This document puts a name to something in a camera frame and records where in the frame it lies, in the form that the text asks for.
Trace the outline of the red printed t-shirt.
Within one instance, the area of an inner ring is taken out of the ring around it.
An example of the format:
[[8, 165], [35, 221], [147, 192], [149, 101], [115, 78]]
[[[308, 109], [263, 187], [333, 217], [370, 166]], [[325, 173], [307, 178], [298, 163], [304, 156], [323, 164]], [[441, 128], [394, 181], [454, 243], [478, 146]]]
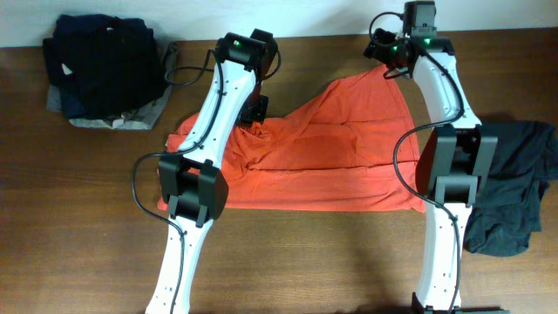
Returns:
[[337, 79], [282, 118], [234, 128], [221, 168], [227, 207], [424, 212], [403, 186], [415, 181], [418, 140], [397, 143], [412, 116], [384, 70]]

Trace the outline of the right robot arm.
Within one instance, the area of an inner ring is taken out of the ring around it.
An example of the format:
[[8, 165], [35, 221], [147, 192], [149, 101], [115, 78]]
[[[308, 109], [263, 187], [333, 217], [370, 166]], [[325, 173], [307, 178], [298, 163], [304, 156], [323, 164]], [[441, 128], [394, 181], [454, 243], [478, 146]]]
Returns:
[[449, 38], [438, 35], [433, 1], [405, 3], [393, 33], [369, 27], [364, 51], [386, 65], [385, 79], [413, 80], [424, 97], [431, 132], [415, 171], [404, 187], [425, 203], [425, 249], [421, 276], [412, 294], [412, 313], [461, 313], [461, 255], [467, 221], [487, 182], [497, 136], [482, 126], [459, 82]]

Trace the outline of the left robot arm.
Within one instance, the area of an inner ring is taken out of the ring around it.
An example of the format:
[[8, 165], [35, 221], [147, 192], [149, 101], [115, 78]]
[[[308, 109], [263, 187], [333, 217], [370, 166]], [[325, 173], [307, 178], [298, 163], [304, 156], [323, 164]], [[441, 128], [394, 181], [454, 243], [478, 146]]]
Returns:
[[264, 121], [269, 99], [262, 83], [281, 64], [273, 34], [258, 29], [248, 37], [228, 33], [208, 56], [215, 60], [213, 82], [193, 129], [176, 152], [155, 155], [168, 236], [149, 314], [189, 312], [202, 245], [228, 198], [221, 165], [229, 136], [237, 126]]

